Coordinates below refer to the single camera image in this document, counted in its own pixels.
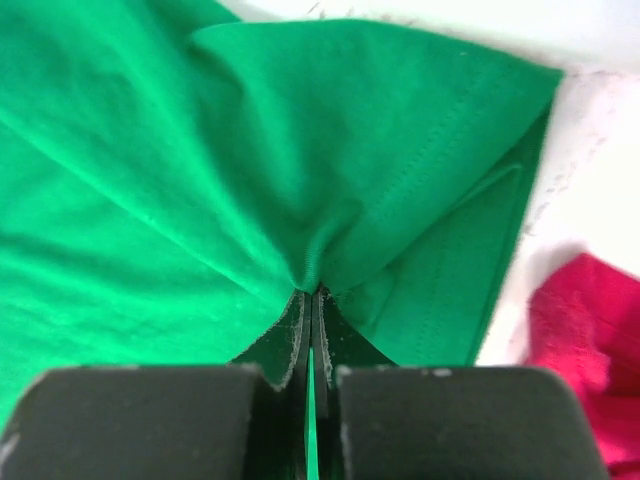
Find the red t shirt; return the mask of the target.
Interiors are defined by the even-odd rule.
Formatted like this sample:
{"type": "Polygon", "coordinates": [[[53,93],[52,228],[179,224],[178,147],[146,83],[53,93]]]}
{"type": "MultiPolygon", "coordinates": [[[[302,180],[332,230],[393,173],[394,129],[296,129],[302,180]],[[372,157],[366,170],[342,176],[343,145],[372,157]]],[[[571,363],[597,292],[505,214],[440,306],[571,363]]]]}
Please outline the red t shirt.
{"type": "Polygon", "coordinates": [[[582,253],[529,301],[528,364],[574,390],[614,479],[639,476],[639,281],[582,253]]]}

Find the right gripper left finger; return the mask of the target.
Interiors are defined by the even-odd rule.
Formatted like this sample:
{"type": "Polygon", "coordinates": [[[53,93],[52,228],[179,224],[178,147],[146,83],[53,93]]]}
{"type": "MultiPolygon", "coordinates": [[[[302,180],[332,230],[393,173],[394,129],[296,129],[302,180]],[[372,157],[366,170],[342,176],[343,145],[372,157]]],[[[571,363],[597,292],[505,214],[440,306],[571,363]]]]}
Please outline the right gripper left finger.
{"type": "Polygon", "coordinates": [[[308,297],[226,364],[51,369],[1,437],[5,479],[303,479],[308,297]]]}

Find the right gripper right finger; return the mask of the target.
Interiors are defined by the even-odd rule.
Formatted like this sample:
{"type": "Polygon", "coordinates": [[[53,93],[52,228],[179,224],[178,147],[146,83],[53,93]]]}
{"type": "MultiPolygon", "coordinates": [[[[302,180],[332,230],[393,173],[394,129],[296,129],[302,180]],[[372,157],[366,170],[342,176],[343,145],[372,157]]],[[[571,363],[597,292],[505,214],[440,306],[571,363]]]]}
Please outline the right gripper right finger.
{"type": "Polygon", "coordinates": [[[577,397],[537,367],[400,366],[312,297],[323,479],[604,479],[577,397]]]}

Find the green t shirt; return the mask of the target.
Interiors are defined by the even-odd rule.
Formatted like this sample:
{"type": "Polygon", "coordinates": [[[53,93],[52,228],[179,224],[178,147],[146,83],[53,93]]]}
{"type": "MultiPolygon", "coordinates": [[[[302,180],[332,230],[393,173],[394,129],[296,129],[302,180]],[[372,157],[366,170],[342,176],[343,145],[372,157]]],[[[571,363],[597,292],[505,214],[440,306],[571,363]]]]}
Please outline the green t shirt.
{"type": "Polygon", "coordinates": [[[397,365],[470,365],[561,79],[379,21],[3,2],[2,434],[45,371],[226,364],[302,292],[309,478],[314,293],[397,365]]]}

